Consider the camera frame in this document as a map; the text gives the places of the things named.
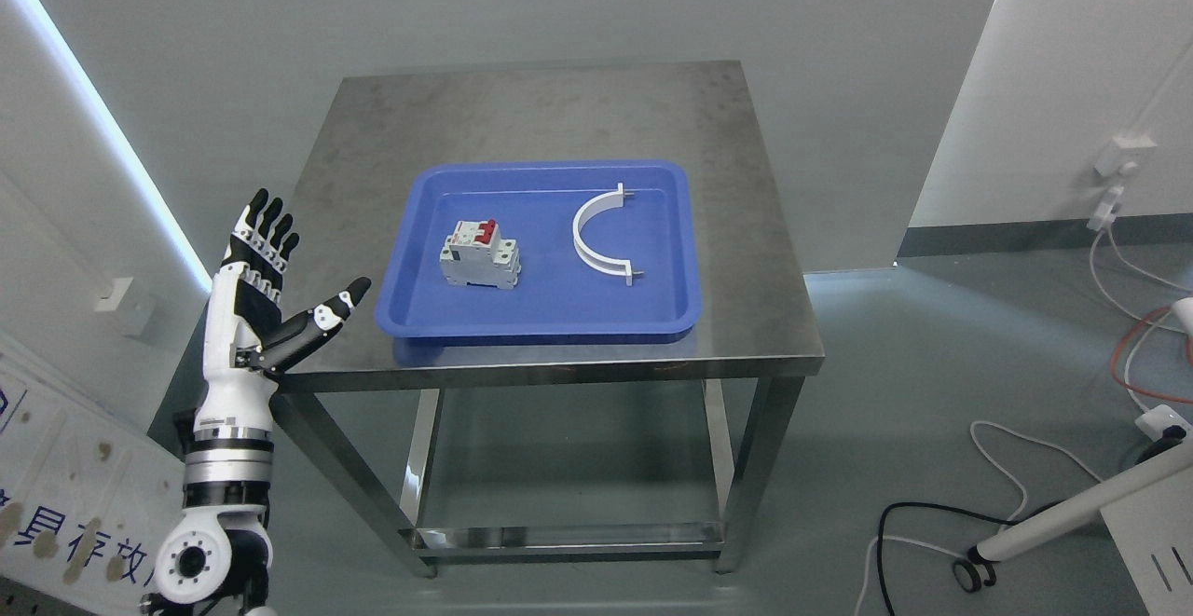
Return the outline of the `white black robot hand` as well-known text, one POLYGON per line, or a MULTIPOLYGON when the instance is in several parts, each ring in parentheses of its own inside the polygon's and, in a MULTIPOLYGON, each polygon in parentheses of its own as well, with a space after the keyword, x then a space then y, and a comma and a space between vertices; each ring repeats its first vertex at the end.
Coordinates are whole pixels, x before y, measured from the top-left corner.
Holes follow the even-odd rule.
POLYGON ((206 395, 193 431, 199 439, 272 433, 268 400, 285 372, 336 335, 371 288, 359 277, 321 303, 282 318, 284 275, 298 244, 293 216, 260 187, 227 239, 206 310, 206 395))

